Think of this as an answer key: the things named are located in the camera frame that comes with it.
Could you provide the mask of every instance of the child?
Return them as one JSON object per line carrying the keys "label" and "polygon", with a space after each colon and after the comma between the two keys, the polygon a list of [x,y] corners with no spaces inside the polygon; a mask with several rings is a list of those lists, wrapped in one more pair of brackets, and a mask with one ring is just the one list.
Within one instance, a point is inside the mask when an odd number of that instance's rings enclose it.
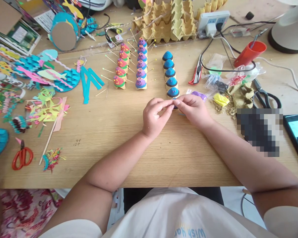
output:
{"label": "child", "polygon": [[[175,105],[204,133],[224,163],[251,192],[268,231],[189,188],[151,190],[106,231],[112,192],[123,183],[145,149],[162,131]],[[248,142],[213,120],[200,97],[154,98],[143,111],[143,129],[98,161],[78,181],[41,234],[41,238],[298,238],[298,178],[278,161],[265,158]]]}

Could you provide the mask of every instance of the white cable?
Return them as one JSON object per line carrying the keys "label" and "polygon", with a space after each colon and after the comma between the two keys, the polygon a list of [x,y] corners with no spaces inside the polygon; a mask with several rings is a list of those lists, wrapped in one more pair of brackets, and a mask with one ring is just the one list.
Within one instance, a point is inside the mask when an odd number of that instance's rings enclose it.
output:
{"label": "white cable", "polygon": [[279,65],[272,64],[272,63],[270,63],[267,59],[262,58],[262,57],[257,57],[257,59],[262,59],[262,60],[264,60],[266,63],[270,64],[271,66],[289,70],[289,71],[291,72],[292,79],[294,80],[294,83],[295,83],[295,85],[296,85],[296,87],[297,87],[297,89],[298,89],[298,83],[297,83],[297,80],[296,80],[296,76],[295,76],[295,73],[294,73],[294,71],[293,71],[292,69],[287,68],[287,67],[283,67],[283,66],[279,66]]}
{"label": "white cable", "polygon": [[234,52],[233,52],[233,50],[232,50],[232,47],[230,46],[230,44],[227,42],[227,40],[224,38],[224,37],[214,37],[214,36],[212,36],[211,35],[211,37],[213,38],[213,39],[222,39],[222,40],[224,40],[225,42],[226,42],[226,44],[228,45],[228,47],[229,47],[229,50],[231,51],[231,53],[232,53],[232,55],[233,55],[233,58],[235,58],[236,59],[236,56],[234,55]]}

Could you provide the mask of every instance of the power strip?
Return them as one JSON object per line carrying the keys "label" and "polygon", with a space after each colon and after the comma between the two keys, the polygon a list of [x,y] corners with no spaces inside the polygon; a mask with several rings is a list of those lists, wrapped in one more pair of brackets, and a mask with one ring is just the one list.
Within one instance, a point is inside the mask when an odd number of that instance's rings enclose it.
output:
{"label": "power strip", "polygon": [[202,13],[199,20],[198,32],[205,33],[205,27],[209,23],[223,23],[222,29],[224,28],[230,14],[229,11],[219,11],[212,13]]}

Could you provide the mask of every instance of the red cup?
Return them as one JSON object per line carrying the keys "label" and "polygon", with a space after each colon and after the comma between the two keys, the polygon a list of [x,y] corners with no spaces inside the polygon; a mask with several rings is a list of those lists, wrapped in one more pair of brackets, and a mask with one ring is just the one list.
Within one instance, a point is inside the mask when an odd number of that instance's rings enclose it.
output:
{"label": "red cup", "polygon": [[250,62],[252,62],[267,49],[267,46],[261,41],[255,41],[253,47],[250,48],[252,44],[253,41],[248,43],[245,49],[243,49],[242,53],[234,61],[234,66],[236,68],[241,65],[249,65]]}

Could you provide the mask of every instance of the white t-shirt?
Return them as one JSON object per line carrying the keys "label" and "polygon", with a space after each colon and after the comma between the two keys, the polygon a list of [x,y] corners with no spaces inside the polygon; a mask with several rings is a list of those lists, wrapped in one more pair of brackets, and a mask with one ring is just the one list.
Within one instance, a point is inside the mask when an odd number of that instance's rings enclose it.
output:
{"label": "white t-shirt", "polygon": [[154,188],[105,234],[92,221],[59,224],[40,238],[298,238],[298,208],[283,206],[264,216],[268,231],[189,188]]}

